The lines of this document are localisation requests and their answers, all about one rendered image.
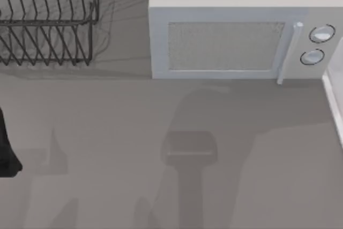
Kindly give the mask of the microwave door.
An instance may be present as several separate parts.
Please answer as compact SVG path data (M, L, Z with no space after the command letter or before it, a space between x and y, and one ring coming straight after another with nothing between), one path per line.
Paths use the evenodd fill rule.
M149 9L155 79L275 79L292 16L255 8Z

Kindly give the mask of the small microwave knob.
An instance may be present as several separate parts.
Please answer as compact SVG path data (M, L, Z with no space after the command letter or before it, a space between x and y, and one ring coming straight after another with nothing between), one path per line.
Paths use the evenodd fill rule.
M325 57L325 53L321 49L315 49L309 52L304 52L300 57L300 62L303 65L316 65Z

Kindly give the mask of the large microwave knob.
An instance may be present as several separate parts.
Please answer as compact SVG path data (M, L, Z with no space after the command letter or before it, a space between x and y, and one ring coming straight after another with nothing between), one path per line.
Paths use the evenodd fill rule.
M309 33L309 39L313 43L324 43L329 41L335 35L335 28L330 24L326 24L320 27L315 27Z

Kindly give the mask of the white sink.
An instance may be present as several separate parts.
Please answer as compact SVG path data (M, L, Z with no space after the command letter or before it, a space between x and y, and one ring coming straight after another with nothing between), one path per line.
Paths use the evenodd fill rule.
M326 97L343 149L343 38L339 41L322 78Z

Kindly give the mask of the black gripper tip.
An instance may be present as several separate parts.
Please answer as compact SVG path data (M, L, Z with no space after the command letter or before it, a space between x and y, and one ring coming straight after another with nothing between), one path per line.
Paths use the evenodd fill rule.
M23 165L10 144L5 119L0 108L0 178L13 178L23 170Z

